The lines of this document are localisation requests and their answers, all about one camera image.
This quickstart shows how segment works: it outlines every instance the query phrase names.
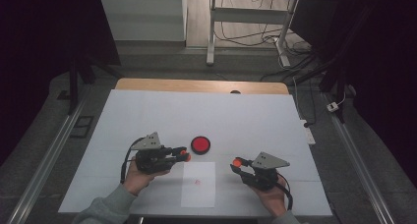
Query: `orange gripper tip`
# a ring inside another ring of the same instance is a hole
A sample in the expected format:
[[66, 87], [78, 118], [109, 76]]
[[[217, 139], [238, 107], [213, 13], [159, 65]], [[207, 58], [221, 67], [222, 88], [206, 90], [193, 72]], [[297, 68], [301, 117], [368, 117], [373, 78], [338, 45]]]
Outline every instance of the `orange gripper tip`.
[[240, 166], [242, 166], [242, 161], [241, 161], [239, 158], [235, 158], [235, 159], [233, 160], [233, 165], [234, 165], [235, 167], [240, 167]]

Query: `wooden floor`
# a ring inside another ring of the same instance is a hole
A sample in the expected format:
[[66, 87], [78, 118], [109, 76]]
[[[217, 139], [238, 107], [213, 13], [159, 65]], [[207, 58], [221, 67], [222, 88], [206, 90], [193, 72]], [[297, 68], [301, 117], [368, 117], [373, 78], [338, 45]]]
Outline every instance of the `wooden floor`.
[[[187, 47], [207, 47], [209, 38], [209, 2], [210, 0], [187, 0], [188, 22], [187, 22]], [[246, 9], [274, 9], [286, 10], [288, 0], [215, 0], [216, 7], [246, 8]], [[252, 48], [275, 48], [271, 43], [261, 43], [262, 33], [264, 36], [279, 35], [279, 25], [264, 24], [240, 24], [216, 22], [215, 34], [220, 38], [233, 38], [242, 35], [257, 35], [233, 39], [246, 45], [237, 44], [231, 41], [215, 39], [215, 47], [252, 47]], [[292, 31], [287, 34], [288, 45], [301, 41], [302, 39]]]

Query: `gray carpet floor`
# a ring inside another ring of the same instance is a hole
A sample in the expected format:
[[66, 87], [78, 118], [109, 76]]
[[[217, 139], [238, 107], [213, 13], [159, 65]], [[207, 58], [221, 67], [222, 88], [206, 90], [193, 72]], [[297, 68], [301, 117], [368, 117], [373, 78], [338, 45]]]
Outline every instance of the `gray carpet floor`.
[[[218, 81], [257, 82], [262, 75], [279, 70], [277, 54], [270, 50], [217, 49], [215, 64], [206, 66], [204, 50], [180, 47], [148, 46], [138, 51], [121, 54], [121, 67], [114, 67], [129, 78], [193, 79]], [[290, 59], [295, 63], [300, 57]], [[87, 128], [74, 128], [38, 197], [27, 223], [71, 223], [74, 215], [57, 213], [72, 177], [89, 144], [95, 124], [107, 96], [117, 80], [94, 67], [95, 84], [80, 118], [91, 120]], [[280, 82], [283, 74], [265, 79]], [[311, 146], [332, 217], [299, 217], [309, 223], [373, 224], [380, 223], [362, 184], [356, 174], [345, 147], [334, 127], [331, 115], [325, 110], [323, 95], [317, 84], [321, 76], [297, 87], [302, 117], [314, 122], [310, 129], [316, 144]], [[68, 100], [59, 100], [62, 90], [69, 89], [68, 75], [55, 78], [42, 109], [15, 151], [0, 168], [0, 223], [6, 223], [24, 192], [46, 149], [58, 133], [69, 108]], [[290, 92], [295, 95], [295, 88]], [[415, 223], [417, 220], [417, 192], [407, 179], [384, 143], [363, 121], [352, 106], [352, 95], [345, 100], [344, 116], [366, 165], [380, 188], [396, 223]], [[185, 220], [146, 219], [146, 223], [188, 223]], [[200, 223], [219, 223], [219, 220], [199, 220]], [[223, 220], [224, 223], [235, 223]]]

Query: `power adapter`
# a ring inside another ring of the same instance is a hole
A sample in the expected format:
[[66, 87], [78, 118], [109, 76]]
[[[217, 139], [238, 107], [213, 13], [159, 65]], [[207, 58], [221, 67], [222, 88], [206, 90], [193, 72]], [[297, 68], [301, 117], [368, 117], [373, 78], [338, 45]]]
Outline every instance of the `power adapter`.
[[336, 104], [336, 102], [333, 102], [331, 104], [328, 104], [328, 111], [329, 112], [334, 112], [338, 109], [338, 106]]

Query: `sleeve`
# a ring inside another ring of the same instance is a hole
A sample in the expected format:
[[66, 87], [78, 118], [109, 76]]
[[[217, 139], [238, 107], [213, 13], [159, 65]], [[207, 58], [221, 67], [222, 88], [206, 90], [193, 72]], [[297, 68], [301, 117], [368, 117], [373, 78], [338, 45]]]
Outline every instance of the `sleeve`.
[[300, 224], [297, 219], [295, 219], [292, 212], [286, 211], [284, 214], [273, 219], [272, 224]]
[[109, 196], [95, 198], [86, 210], [76, 216], [73, 224], [124, 223], [135, 198], [120, 184]]

